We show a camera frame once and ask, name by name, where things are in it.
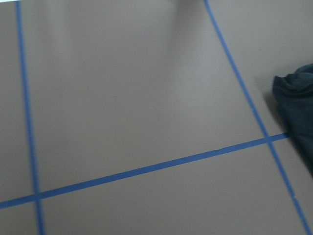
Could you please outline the black graphic t-shirt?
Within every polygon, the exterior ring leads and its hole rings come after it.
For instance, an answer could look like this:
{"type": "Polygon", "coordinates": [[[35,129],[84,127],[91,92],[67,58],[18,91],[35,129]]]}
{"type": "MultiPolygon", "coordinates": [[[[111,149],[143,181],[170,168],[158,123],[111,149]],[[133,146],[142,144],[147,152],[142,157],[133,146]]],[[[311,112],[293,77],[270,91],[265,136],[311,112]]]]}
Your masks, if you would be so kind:
{"type": "Polygon", "coordinates": [[[278,113],[310,174],[313,173],[313,65],[275,76],[272,93],[278,113]]]}

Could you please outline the brown paper table cover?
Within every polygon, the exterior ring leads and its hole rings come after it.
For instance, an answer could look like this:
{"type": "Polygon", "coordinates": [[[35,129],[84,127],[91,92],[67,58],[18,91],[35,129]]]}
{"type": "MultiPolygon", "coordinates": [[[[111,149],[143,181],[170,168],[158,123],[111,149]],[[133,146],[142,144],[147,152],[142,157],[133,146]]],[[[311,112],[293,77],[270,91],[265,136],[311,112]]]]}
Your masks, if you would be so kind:
{"type": "Polygon", "coordinates": [[[275,76],[310,0],[0,4],[3,235],[310,235],[275,76]]]}

